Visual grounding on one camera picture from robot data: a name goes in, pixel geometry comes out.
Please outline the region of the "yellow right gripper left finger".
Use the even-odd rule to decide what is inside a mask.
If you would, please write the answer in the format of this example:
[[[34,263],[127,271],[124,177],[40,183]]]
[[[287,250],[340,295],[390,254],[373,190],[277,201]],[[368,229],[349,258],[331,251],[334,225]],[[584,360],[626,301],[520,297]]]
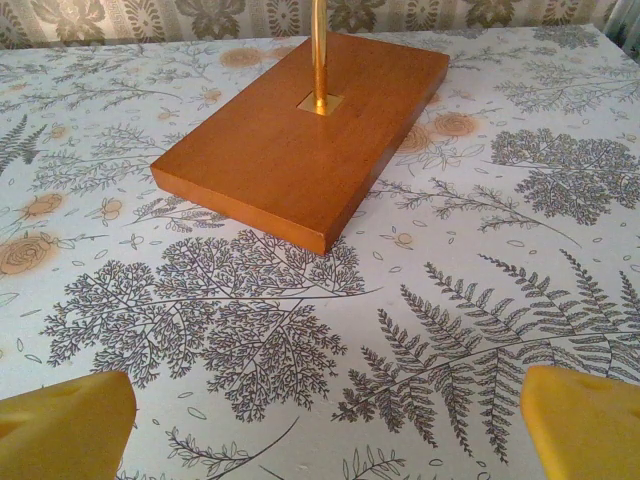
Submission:
[[[118,371],[0,400],[0,480],[115,480],[135,416]]]

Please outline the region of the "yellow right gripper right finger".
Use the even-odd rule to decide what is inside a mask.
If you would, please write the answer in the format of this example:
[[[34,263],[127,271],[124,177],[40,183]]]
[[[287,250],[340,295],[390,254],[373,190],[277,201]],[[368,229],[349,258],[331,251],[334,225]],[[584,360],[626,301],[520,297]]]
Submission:
[[[520,404],[548,480],[640,480],[640,386],[533,366]]]

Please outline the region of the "floral tablecloth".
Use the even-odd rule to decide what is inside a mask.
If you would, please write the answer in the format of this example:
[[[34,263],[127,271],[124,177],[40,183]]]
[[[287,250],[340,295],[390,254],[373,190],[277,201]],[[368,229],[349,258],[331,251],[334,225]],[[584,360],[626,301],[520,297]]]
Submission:
[[[324,256],[150,172],[298,38],[0,50],[0,398],[125,371],[116,480],[545,480],[527,368],[640,383],[640,65],[383,40],[449,71]]]

